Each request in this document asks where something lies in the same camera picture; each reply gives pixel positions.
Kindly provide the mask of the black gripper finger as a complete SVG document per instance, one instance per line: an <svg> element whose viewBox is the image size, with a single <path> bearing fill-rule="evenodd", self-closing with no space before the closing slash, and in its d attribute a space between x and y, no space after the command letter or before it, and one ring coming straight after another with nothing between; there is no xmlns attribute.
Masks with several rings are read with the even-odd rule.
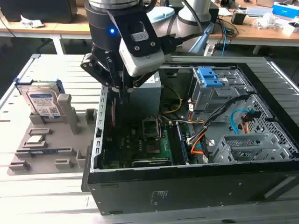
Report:
<svg viewBox="0 0 299 224"><path fill-rule="evenodd" d="M105 87L115 88L119 93L120 103L124 104L121 76L116 70L115 60L110 53L104 55L104 62L107 63L107 68L102 65L95 55L90 53L82 61L81 68Z"/></svg>
<svg viewBox="0 0 299 224"><path fill-rule="evenodd" d="M134 80L127 89L127 93L125 96L125 103L129 102L130 93L134 90L134 88L140 87L155 73L156 73L156 71L152 71L152 72L146 73L145 75L142 75L139 78L137 78L136 80Z"/></svg>

